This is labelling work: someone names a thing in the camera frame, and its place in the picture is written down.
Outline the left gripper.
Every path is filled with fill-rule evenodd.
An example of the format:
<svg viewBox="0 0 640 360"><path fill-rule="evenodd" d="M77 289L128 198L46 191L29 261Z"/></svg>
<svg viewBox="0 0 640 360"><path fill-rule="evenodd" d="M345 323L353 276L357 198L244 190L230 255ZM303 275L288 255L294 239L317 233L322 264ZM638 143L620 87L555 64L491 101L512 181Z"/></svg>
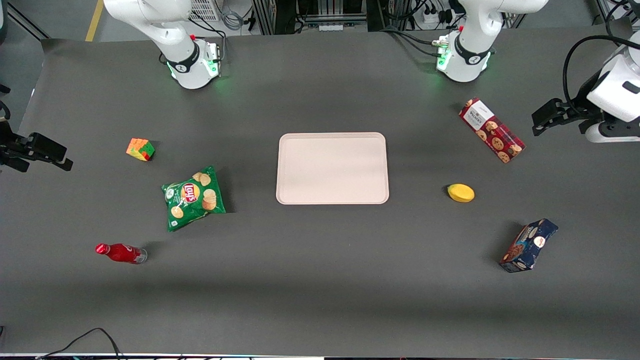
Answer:
<svg viewBox="0 0 640 360"><path fill-rule="evenodd" d="M639 53L616 52L579 89L574 104L586 111L583 135L638 135L640 116ZM573 123L576 112L552 98L531 115L532 134Z"/></svg>

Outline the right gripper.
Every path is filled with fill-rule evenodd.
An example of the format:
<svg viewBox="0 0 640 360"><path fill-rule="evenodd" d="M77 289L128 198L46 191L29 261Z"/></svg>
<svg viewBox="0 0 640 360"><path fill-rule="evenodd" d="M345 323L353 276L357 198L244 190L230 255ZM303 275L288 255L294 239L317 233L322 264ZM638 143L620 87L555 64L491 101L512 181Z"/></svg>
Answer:
<svg viewBox="0 0 640 360"><path fill-rule="evenodd" d="M0 163L19 173L26 173L30 162L22 158L30 157L32 161L41 161L69 172L73 168L73 161L66 157L67 148L41 133L29 135L29 149L26 144L28 138L14 133L7 119L0 119Z"/></svg>

